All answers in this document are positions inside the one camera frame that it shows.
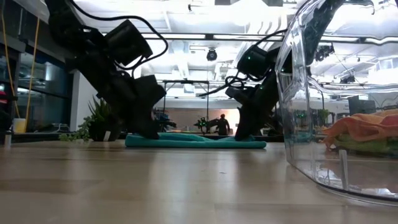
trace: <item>teal towel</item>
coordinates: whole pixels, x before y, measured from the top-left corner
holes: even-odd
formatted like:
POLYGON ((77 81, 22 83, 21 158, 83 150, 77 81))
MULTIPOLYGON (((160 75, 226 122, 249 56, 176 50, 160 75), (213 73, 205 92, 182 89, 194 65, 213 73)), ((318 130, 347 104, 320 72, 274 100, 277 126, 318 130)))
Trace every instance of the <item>teal towel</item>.
POLYGON ((266 142, 255 141, 250 136, 244 141, 235 141, 234 137, 212 140, 196 134, 159 133, 159 139, 146 139, 138 135, 128 135, 127 147, 172 147, 172 148, 207 148, 207 149, 264 149, 266 142))

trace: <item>clear plastic bin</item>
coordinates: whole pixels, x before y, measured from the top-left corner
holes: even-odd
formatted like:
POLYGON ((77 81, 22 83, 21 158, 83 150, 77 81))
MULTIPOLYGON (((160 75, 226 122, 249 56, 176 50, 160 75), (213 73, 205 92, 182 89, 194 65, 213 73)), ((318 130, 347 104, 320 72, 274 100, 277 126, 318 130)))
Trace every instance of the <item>clear plastic bin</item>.
POLYGON ((306 3, 276 70, 288 161, 319 184, 398 199, 396 2, 306 3))

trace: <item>security camera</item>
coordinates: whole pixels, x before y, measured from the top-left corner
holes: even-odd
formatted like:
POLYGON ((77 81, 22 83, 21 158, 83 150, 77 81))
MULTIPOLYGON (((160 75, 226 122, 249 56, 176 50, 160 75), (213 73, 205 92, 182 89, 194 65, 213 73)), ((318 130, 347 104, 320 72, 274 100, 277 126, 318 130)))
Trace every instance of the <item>security camera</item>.
POLYGON ((210 49, 207 53, 207 61, 212 62, 217 60, 217 52, 216 49, 210 49))

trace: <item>yellow cup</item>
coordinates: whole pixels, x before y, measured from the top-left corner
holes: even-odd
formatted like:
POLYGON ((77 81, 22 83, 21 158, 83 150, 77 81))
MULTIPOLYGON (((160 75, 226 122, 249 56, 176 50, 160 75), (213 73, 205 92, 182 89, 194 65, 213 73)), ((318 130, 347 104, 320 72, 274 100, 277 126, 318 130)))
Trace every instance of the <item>yellow cup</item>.
POLYGON ((14 118, 14 133, 25 133, 26 119, 14 118))

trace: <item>orange cloth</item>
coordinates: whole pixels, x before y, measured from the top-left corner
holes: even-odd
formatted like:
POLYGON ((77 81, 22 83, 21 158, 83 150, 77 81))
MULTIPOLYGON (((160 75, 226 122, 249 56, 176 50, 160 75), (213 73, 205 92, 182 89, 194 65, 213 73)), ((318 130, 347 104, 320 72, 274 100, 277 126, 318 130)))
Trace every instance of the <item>orange cloth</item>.
POLYGON ((328 135, 323 140, 328 148, 340 134, 349 134, 359 142, 397 137, 398 109, 341 118, 331 128, 323 130, 323 133, 328 135))

